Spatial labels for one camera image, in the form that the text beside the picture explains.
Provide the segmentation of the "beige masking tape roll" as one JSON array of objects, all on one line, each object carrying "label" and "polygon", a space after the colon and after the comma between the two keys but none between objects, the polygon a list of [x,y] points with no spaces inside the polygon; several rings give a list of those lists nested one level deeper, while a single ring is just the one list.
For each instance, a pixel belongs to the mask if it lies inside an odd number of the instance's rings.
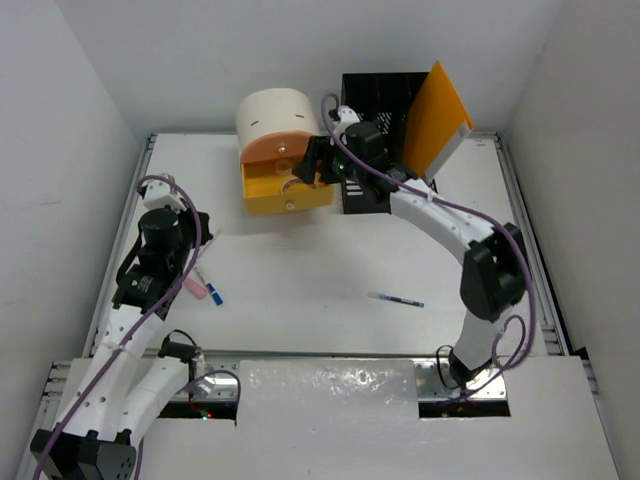
[{"label": "beige masking tape roll", "polygon": [[285,193],[291,187],[299,184],[302,184],[302,181],[300,179],[297,179],[297,178],[290,179],[283,183],[283,185],[281,186],[280,192]]}]

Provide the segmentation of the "yellow drawer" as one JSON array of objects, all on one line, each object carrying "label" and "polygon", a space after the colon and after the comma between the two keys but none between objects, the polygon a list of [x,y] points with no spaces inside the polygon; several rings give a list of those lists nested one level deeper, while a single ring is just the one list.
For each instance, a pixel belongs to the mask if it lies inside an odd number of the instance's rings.
[{"label": "yellow drawer", "polygon": [[[295,185],[285,193],[280,189],[284,182],[296,178],[278,176],[274,164],[281,159],[242,164],[241,176],[244,206],[249,215],[274,215],[310,210],[330,205],[334,200],[334,186],[316,183]],[[293,164],[296,161],[287,158]]]}]

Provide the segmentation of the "pink top drawer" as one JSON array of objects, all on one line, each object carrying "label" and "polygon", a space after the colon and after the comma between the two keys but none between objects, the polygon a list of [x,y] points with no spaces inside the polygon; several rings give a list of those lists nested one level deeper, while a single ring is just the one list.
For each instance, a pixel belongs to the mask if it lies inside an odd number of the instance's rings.
[{"label": "pink top drawer", "polygon": [[263,135],[242,149],[240,162],[251,164],[277,158],[301,158],[307,150],[310,137],[309,132],[293,130]]}]

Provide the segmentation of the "cream round drawer cabinet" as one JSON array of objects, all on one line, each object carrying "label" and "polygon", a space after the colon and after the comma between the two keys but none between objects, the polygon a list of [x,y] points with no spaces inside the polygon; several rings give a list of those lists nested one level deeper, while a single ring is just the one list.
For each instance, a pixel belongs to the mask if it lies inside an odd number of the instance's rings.
[{"label": "cream round drawer cabinet", "polygon": [[320,134],[309,98],[291,88],[266,89],[244,98],[236,110],[235,128],[240,155],[263,135],[291,130]]}]

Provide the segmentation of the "black mesh file organizer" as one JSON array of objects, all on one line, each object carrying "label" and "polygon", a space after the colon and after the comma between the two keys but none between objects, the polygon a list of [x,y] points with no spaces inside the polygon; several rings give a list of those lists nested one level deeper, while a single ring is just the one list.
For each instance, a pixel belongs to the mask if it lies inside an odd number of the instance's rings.
[{"label": "black mesh file organizer", "polygon": [[[406,181],[415,171],[403,165],[407,117],[427,78],[426,72],[344,73],[341,103],[356,113],[359,123],[348,129],[349,150],[369,167]],[[341,181],[346,215],[388,213],[389,195],[398,187],[354,164],[343,153],[349,172]]]}]

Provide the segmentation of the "orange notebook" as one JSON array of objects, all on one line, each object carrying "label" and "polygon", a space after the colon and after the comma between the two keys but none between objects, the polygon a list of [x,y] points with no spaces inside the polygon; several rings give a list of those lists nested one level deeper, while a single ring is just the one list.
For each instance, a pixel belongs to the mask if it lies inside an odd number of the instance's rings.
[{"label": "orange notebook", "polygon": [[408,111],[403,163],[431,180],[473,129],[448,73],[436,61]]}]

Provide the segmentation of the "blue gel pen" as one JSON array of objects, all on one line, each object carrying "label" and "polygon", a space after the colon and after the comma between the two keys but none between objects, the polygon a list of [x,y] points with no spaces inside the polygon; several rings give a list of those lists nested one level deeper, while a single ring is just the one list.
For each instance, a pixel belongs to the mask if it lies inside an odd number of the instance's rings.
[{"label": "blue gel pen", "polygon": [[423,302],[419,302],[419,301],[411,300],[411,299],[406,299],[406,298],[402,298],[402,297],[398,297],[398,296],[394,296],[394,295],[388,295],[388,294],[384,294],[384,293],[380,293],[380,292],[370,291],[370,292],[368,292],[367,296],[369,298],[377,299],[377,300],[381,300],[381,301],[392,302],[392,303],[412,306],[412,307],[416,307],[416,308],[424,308],[424,303]]}]

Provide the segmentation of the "clear tape roll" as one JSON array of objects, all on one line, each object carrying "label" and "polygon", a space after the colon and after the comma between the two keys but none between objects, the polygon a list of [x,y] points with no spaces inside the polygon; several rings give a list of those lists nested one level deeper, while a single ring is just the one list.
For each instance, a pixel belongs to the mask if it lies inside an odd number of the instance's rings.
[{"label": "clear tape roll", "polygon": [[293,164],[286,159],[281,159],[274,164],[274,168],[278,176],[285,177],[292,174]]}]

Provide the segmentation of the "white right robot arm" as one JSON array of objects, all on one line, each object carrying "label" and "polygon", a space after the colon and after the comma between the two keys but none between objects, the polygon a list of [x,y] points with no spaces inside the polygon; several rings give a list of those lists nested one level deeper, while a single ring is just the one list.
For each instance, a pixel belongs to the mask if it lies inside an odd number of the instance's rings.
[{"label": "white right robot arm", "polygon": [[354,182],[376,200],[387,201],[391,215],[444,247],[461,265],[460,297],[466,307],[448,357],[450,375],[464,387],[495,360],[513,307],[532,291],[518,227],[439,196],[390,156],[383,134],[371,122],[311,136],[293,173],[305,184]]}]

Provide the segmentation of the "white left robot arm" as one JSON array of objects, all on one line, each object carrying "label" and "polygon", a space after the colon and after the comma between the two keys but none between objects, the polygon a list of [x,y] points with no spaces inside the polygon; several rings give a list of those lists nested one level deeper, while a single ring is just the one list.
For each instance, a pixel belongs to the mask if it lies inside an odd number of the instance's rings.
[{"label": "white left robot arm", "polygon": [[201,246],[213,238],[209,221],[204,212],[169,206],[139,219],[91,363],[54,426],[32,438],[34,478],[133,478],[146,430],[195,378],[199,347],[166,340],[143,379],[134,380]]}]

